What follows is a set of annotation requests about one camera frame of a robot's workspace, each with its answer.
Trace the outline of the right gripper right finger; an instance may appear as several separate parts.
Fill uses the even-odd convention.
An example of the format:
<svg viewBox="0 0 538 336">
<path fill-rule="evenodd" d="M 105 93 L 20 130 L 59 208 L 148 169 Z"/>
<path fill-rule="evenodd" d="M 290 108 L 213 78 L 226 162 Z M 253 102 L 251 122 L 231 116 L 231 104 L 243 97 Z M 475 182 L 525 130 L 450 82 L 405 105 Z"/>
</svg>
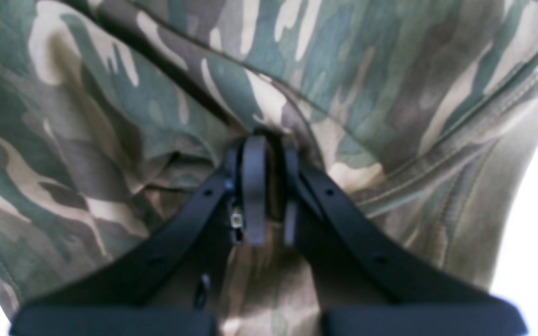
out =
<svg viewBox="0 0 538 336">
<path fill-rule="evenodd" d="M 509 302 L 393 242 L 323 172 L 284 150 L 284 242 L 310 262 L 325 336 L 523 336 Z"/>
</svg>

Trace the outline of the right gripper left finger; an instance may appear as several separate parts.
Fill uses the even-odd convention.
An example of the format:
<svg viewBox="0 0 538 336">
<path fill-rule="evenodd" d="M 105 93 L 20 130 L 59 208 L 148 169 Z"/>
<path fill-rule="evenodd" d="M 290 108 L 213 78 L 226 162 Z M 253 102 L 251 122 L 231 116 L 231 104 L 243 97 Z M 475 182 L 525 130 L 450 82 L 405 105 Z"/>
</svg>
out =
<svg viewBox="0 0 538 336">
<path fill-rule="evenodd" d="M 238 140 L 218 168 L 168 224 L 117 262 L 68 287 L 24 306 L 12 336 L 213 336 L 216 325 L 205 311 L 211 269 L 244 238 L 265 244 L 266 138 Z M 144 304 L 177 274 L 204 231 L 211 256 L 190 310 L 145 308 Z"/>
</svg>

